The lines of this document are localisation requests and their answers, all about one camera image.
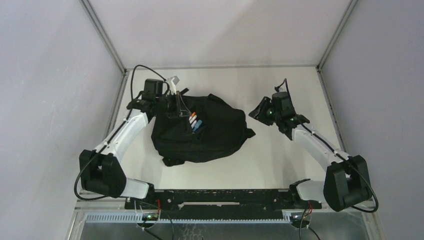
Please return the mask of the pink capped white marker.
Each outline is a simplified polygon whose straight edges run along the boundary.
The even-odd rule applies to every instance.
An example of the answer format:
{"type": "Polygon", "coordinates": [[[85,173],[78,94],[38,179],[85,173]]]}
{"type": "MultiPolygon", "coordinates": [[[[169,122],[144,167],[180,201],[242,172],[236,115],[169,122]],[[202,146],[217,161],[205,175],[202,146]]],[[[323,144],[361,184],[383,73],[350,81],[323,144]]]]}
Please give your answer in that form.
{"type": "Polygon", "coordinates": [[[191,124],[193,123],[193,121],[194,121],[194,120],[196,120],[196,119],[197,119],[197,116],[195,115],[195,116],[194,116],[194,118],[193,118],[191,121],[189,121],[190,125],[191,125],[191,124]]]}

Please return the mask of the black backpack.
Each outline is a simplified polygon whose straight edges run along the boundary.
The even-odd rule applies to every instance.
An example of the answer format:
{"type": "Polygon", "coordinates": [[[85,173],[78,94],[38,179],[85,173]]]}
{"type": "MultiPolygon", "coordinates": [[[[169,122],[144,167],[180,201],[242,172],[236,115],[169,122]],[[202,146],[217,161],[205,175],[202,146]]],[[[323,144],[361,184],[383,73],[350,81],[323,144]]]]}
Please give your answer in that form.
{"type": "Polygon", "coordinates": [[[187,116],[156,115],[151,140],[167,167],[228,157],[256,135],[248,128],[243,110],[233,108],[214,94],[184,95],[182,101],[202,123],[193,127],[187,116]]]}

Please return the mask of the orange capped white marker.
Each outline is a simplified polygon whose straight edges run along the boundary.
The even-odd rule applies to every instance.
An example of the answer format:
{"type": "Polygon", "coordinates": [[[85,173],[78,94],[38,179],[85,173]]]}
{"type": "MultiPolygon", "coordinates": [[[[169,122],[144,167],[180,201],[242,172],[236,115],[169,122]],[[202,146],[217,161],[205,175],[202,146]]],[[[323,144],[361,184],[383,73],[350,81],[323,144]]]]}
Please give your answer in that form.
{"type": "Polygon", "coordinates": [[[194,118],[194,116],[196,115],[196,113],[195,112],[192,112],[192,114],[191,114],[191,116],[189,117],[189,121],[191,121],[193,118],[194,118]]]}

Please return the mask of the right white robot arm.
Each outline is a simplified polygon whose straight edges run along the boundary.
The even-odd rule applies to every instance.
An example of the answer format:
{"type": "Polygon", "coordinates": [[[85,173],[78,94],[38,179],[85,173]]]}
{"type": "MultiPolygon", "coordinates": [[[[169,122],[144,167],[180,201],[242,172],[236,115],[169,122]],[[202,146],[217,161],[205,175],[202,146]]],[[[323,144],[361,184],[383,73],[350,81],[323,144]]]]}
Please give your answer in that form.
{"type": "Polygon", "coordinates": [[[366,160],[328,142],[309,119],[295,111],[288,92],[265,96],[249,116],[267,126],[277,125],[282,134],[302,146],[325,172],[323,181],[306,178],[289,186],[289,203],[293,207],[324,203],[340,212],[347,208],[360,210],[358,204],[373,199],[374,208],[361,211],[374,213],[378,210],[379,202],[371,186],[366,160]]]}

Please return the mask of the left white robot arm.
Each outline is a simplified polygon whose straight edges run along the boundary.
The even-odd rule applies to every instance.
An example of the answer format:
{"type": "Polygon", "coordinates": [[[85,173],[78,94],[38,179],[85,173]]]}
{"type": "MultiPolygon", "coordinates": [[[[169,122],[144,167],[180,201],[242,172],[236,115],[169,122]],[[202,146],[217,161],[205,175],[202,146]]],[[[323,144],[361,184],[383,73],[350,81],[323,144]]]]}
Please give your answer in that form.
{"type": "Polygon", "coordinates": [[[183,115],[181,93],[176,88],[179,81],[177,76],[145,80],[143,90],[127,104],[121,123],[94,149],[84,149],[79,155],[76,186],[98,194],[98,199],[137,198],[145,209],[155,205],[157,196],[150,191],[150,184],[128,177],[121,163],[132,142],[153,117],[172,112],[178,117],[183,115]]]}

